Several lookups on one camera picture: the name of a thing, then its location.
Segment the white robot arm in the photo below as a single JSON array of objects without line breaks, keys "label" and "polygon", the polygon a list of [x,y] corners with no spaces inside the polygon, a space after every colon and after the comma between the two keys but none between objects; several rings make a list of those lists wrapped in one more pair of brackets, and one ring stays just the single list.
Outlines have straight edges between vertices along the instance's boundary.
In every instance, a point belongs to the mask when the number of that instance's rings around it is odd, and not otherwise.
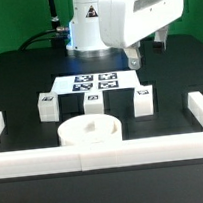
[{"label": "white robot arm", "polygon": [[67,51],[89,58],[121,49],[128,67],[138,70],[140,41],[152,34],[154,50],[165,50],[169,26],[183,8],[183,0],[73,0]]}]

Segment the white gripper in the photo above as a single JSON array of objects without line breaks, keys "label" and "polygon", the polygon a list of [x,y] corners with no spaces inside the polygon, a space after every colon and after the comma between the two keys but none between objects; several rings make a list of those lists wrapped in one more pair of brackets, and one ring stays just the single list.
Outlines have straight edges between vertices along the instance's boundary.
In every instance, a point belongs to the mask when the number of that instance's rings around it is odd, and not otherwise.
[{"label": "white gripper", "polygon": [[183,0],[98,0],[100,36],[106,46],[124,48],[128,67],[141,67],[141,39],[154,34],[153,50],[162,53],[172,21],[182,15]]}]

